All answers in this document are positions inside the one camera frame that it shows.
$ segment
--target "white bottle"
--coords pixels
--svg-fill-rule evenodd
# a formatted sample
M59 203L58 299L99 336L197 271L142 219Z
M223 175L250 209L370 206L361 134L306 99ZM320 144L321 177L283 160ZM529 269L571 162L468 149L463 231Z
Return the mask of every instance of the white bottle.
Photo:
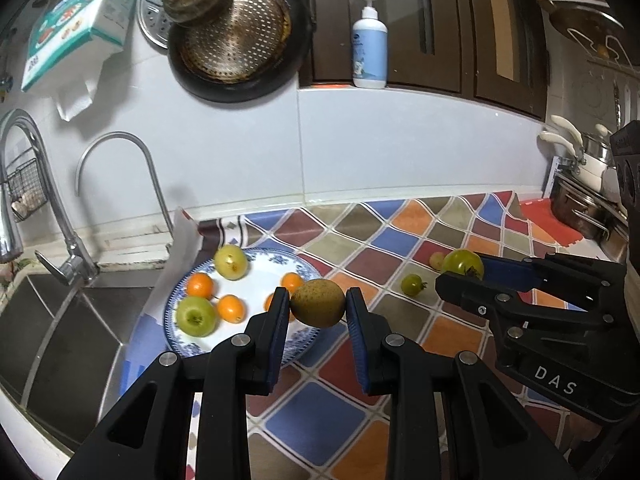
M353 84L359 88L386 86L386 26L373 7L376 0L365 0L362 19L353 24Z

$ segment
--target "wall backsplash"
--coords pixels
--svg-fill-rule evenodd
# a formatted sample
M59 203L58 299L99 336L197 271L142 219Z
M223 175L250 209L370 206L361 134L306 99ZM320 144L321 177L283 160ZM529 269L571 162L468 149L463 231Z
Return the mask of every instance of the wall backsplash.
M205 102L178 85L135 22L125 51L104 64L94 103L66 123L52 101L18 90L23 50L14 46L15 88L0 114L21 107L36 119L76 228L159 212L143 156L124 140L92 153L75 197L81 153L110 130L147 143L169 208L217 206L218 214L445 188L535 193L548 167L538 121L427 92L298 90L294 79L255 102ZM26 147L19 133L6 160ZM58 230L48 206L20 228L26 240Z
M588 55L577 43L555 30L545 13L546 44L550 57L551 82L548 88L546 116L562 115L579 130L596 133L595 125L604 124L616 131L613 83L620 88L622 120L625 119L625 86L630 91L631 120L638 113L638 79L588 62Z

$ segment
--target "cooking pot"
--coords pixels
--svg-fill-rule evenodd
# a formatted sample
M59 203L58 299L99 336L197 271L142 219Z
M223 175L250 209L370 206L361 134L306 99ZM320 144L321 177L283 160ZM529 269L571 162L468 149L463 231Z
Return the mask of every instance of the cooking pot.
M574 178L583 183L589 189L593 189L596 193L601 192L602 175L607 169L607 165L604 162L596 160L590 156L583 156L581 152L576 152L572 143L558 134L540 132L538 137L546 142L552 142L554 144L564 146L573 157L571 173Z
M595 168L600 167L597 162L603 163L606 167L614 165L611 146L602 138L602 135L590 134L587 132L580 133L578 128L576 128L571 121L559 115L552 115L551 121L556 126L560 126L567 130L574 138L575 143L579 146L577 151L582 152L585 158L585 165L589 165L588 171L594 174L597 173Z
M602 235L609 237L609 229L604 225L606 209L593 197L560 178L556 178L551 191L551 212L587 240L596 240Z
M619 264L626 261L626 250L629 246L629 229L620 220L614 218L609 229L609 236L602 237L600 248L607 257Z

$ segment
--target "sink faucet handle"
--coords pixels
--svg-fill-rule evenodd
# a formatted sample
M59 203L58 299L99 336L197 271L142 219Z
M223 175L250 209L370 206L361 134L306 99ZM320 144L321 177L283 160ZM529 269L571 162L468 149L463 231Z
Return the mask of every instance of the sink faucet handle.
M52 264L40 251L35 251L35 254L38 261L63 285L71 285L81 275L84 260L76 254L69 256L60 267Z

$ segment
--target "frying pan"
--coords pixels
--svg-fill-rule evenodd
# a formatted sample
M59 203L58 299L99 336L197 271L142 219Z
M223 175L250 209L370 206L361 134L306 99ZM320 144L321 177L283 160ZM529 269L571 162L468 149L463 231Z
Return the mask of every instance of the frying pan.
M312 33L304 0L234 0L214 22L172 25L169 62L180 85L197 97L250 101L293 77L311 47Z

